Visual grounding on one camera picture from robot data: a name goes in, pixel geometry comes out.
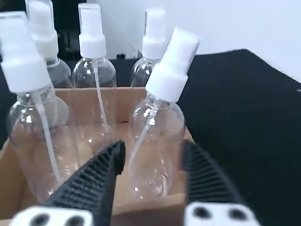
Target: bottle base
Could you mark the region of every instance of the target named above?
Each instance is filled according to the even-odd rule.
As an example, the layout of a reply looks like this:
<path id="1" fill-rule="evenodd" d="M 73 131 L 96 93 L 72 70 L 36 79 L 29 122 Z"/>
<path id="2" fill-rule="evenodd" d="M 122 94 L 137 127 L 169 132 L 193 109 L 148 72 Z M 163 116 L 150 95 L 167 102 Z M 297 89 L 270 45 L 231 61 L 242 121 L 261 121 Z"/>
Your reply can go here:
<path id="1" fill-rule="evenodd" d="M 50 195 L 52 195 L 71 175 L 70 169 L 64 169 L 60 172 L 61 182 L 58 183 L 55 175 L 49 174 L 39 181 L 37 187 L 36 198 L 39 204 L 43 204 Z"/>
<path id="2" fill-rule="evenodd" d="M 168 194 L 170 185 L 168 175 L 157 170 L 145 172 L 143 176 L 135 178 L 134 196 L 140 200 L 164 197 Z"/>

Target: plastic bottle shoulder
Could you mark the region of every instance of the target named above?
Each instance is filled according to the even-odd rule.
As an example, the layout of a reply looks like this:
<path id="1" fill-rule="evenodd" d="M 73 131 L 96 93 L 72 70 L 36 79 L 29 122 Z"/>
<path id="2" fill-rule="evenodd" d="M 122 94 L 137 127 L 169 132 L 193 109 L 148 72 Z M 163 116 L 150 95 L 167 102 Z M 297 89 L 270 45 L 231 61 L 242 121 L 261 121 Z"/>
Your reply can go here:
<path id="1" fill-rule="evenodd" d="M 112 62 L 106 58 L 97 61 L 100 87 L 116 87 L 116 69 Z M 77 88 L 96 87 L 92 60 L 80 59 L 72 73 L 72 83 Z"/>

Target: screw hole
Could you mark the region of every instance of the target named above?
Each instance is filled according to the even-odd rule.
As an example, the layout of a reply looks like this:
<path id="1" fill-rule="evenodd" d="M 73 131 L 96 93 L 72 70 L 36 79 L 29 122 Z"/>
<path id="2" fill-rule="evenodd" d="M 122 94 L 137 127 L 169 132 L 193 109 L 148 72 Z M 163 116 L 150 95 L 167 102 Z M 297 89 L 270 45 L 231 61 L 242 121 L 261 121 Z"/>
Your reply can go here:
<path id="1" fill-rule="evenodd" d="M 246 214 L 243 211 L 239 210 L 239 209 L 229 210 L 229 217 L 234 219 L 234 220 L 242 220 L 242 221 L 247 220 Z"/>
<path id="2" fill-rule="evenodd" d="M 44 226 L 49 221 L 49 215 L 48 214 L 39 214 L 37 215 L 32 221 L 31 226 Z"/>
<path id="3" fill-rule="evenodd" d="M 79 216 L 75 216 L 70 218 L 65 226 L 83 226 L 84 225 L 84 219 Z"/>
<path id="4" fill-rule="evenodd" d="M 194 216 L 203 219 L 210 219 L 211 213 L 204 207 L 197 207 L 194 209 Z"/>

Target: white pump sprayer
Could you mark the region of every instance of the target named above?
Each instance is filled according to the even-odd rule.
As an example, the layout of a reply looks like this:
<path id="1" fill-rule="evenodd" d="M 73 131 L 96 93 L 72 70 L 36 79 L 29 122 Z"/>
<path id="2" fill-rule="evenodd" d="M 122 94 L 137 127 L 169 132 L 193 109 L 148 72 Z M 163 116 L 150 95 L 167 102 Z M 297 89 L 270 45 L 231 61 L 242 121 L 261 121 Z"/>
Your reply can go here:
<path id="1" fill-rule="evenodd" d="M 142 56 L 147 59 L 161 59 L 166 46 L 165 15 L 163 8 L 146 10 L 145 35 L 142 39 Z"/>
<path id="2" fill-rule="evenodd" d="M 45 59 L 55 58 L 58 54 L 58 41 L 52 1 L 25 0 L 25 3 L 31 34 L 39 53 Z"/>
<path id="3" fill-rule="evenodd" d="M 1 67 L 12 93 L 30 93 L 40 114 L 48 155 L 57 182 L 61 181 L 55 161 L 49 125 L 39 89 L 51 80 L 44 59 L 38 54 L 24 12 L 0 13 Z"/>
<path id="4" fill-rule="evenodd" d="M 79 46 L 82 57 L 92 59 L 93 73 L 95 76 L 96 89 L 99 106 L 102 112 L 102 119 L 106 132 L 109 132 L 109 126 L 104 111 L 103 99 L 100 92 L 99 75 L 97 59 L 107 54 L 105 37 L 103 35 L 103 25 L 101 10 L 99 4 L 79 4 Z"/>

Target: bottle neck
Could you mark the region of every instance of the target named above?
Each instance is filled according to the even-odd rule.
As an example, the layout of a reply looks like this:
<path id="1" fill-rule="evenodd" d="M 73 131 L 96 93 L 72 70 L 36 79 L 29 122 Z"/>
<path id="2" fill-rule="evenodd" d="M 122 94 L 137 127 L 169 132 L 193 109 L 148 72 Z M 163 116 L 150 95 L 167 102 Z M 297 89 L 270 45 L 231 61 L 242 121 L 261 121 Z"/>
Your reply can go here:
<path id="1" fill-rule="evenodd" d="M 85 58 L 83 57 L 83 61 L 88 61 L 88 62 L 92 62 L 93 60 L 96 60 L 97 62 L 102 62 L 104 61 L 104 57 L 101 57 L 101 58 L 96 58 L 96 59 L 91 59 L 91 58 Z"/>
<path id="2" fill-rule="evenodd" d="M 58 63 L 59 58 L 57 58 L 57 57 L 47 58 L 47 59 L 45 59 L 45 61 L 46 61 L 47 67 L 51 67 L 51 66 L 54 66 Z"/>
<path id="3" fill-rule="evenodd" d="M 149 58 L 145 58 L 145 57 L 144 57 L 144 61 L 145 61 L 145 62 L 147 62 L 147 63 L 149 63 L 149 64 L 154 64 L 154 65 L 155 65 L 156 63 L 159 63 L 160 60 L 161 60 L 161 59 L 149 59 Z"/>
<path id="4" fill-rule="evenodd" d="M 46 104 L 51 99 L 55 97 L 55 91 L 51 88 L 51 86 L 46 86 L 41 89 L 36 90 L 41 96 L 42 103 Z M 17 94 L 17 101 L 20 102 L 21 105 L 25 106 L 35 106 L 35 102 L 32 98 L 32 92 L 19 93 Z"/>
<path id="5" fill-rule="evenodd" d="M 155 107 L 159 110 L 168 110 L 173 107 L 173 103 L 166 102 L 166 101 L 160 100 L 158 98 L 155 98 L 150 93 L 147 93 L 147 95 L 146 95 L 146 104 L 151 107 Z"/>

